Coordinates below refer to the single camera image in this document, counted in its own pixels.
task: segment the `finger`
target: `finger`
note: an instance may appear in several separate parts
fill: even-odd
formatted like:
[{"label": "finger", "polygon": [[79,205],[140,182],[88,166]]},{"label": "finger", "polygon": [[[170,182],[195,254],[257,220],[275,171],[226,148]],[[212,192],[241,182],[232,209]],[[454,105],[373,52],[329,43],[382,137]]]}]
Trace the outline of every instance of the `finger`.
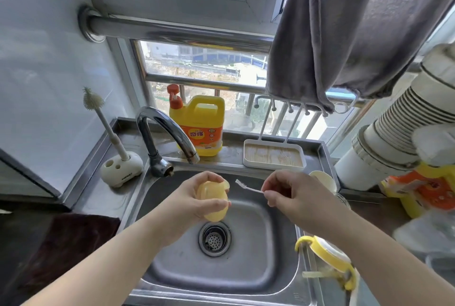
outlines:
[{"label": "finger", "polygon": [[220,200],[219,198],[212,198],[210,200],[201,200],[198,202],[198,215],[204,216],[217,211],[222,211],[229,206],[227,200]]},{"label": "finger", "polygon": [[274,171],[272,174],[270,174],[270,176],[267,179],[265,179],[261,191],[262,192],[266,190],[279,191],[279,189],[291,188],[293,177],[294,173],[288,170]]},{"label": "finger", "polygon": [[266,190],[264,196],[267,199],[267,204],[271,207],[277,207],[280,211],[287,215],[292,207],[293,200],[279,194],[273,190]]},{"label": "finger", "polygon": [[216,173],[210,172],[210,171],[204,171],[201,173],[198,173],[188,179],[189,182],[191,182],[194,187],[198,187],[200,184],[205,183],[207,181],[214,181],[216,183],[222,183],[224,181],[223,177],[220,175],[217,175]]}]

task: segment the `hand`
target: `hand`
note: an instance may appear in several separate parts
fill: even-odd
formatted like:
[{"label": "hand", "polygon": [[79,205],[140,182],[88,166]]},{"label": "hand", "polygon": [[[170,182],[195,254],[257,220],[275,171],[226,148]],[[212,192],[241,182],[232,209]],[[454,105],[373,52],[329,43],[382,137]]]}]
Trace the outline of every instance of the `hand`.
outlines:
[{"label": "hand", "polygon": [[273,172],[261,191],[271,207],[277,207],[294,224],[330,240],[350,212],[314,177],[287,170]]},{"label": "hand", "polygon": [[160,222],[163,223],[163,246],[174,243],[191,226],[204,220],[205,215],[221,211],[231,205],[231,202],[227,200],[216,198],[210,200],[196,199],[198,187],[207,181],[221,183],[224,179],[209,171],[196,174],[184,181],[159,206],[151,211],[150,215],[159,217]]}]

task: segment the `sink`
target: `sink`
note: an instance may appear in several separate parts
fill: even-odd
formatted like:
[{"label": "sink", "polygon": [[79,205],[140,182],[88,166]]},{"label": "sink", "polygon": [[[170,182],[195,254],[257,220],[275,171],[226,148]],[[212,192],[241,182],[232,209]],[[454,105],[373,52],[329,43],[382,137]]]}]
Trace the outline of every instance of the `sink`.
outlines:
[{"label": "sink", "polygon": [[235,183],[240,179],[260,189],[272,171],[168,159],[174,166],[172,177],[153,177],[146,165],[147,172],[137,183],[119,231],[201,171],[213,171],[229,182],[232,205],[221,222],[201,221],[159,252],[126,304],[294,306],[315,305],[320,300],[319,281],[302,277],[302,271],[316,268],[314,255],[306,248],[294,251],[295,241],[304,231],[270,208],[262,194]]},{"label": "sink", "polygon": [[[172,177],[158,179],[145,194],[137,218],[196,173],[176,171]],[[191,228],[155,257],[144,280],[228,294],[272,294],[282,290],[293,279],[299,262],[293,249],[295,226],[276,208],[267,206],[264,196],[238,186],[236,175],[220,175],[230,183],[228,196],[232,202],[221,225],[201,222]],[[255,189],[264,182],[253,177],[241,180]],[[219,256],[212,255],[221,251]]]}]

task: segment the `chrome faucet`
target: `chrome faucet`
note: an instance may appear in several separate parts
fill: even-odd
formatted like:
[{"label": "chrome faucet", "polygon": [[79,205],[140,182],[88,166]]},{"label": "chrome faucet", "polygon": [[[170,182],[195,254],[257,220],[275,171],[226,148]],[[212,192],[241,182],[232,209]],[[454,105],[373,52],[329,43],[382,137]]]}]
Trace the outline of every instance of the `chrome faucet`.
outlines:
[{"label": "chrome faucet", "polygon": [[183,153],[187,157],[190,164],[196,164],[199,162],[199,155],[197,155],[196,148],[191,143],[188,136],[180,128],[180,126],[174,122],[167,114],[150,106],[142,107],[136,116],[136,123],[139,132],[144,139],[145,146],[148,151],[150,158],[150,170],[155,177],[167,177],[172,176],[174,167],[172,164],[163,159],[158,149],[156,149],[153,138],[151,137],[150,128],[147,123],[147,118],[157,122],[164,130],[171,135],[177,144],[182,149]]}]

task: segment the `drain strainer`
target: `drain strainer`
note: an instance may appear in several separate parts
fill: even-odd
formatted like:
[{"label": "drain strainer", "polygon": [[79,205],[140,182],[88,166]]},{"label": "drain strainer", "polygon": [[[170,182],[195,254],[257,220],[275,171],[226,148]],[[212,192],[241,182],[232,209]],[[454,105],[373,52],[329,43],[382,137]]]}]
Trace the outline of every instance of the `drain strainer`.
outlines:
[{"label": "drain strainer", "polygon": [[231,244],[231,232],[222,222],[208,222],[199,232],[199,247],[210,257],[219,257]]}]

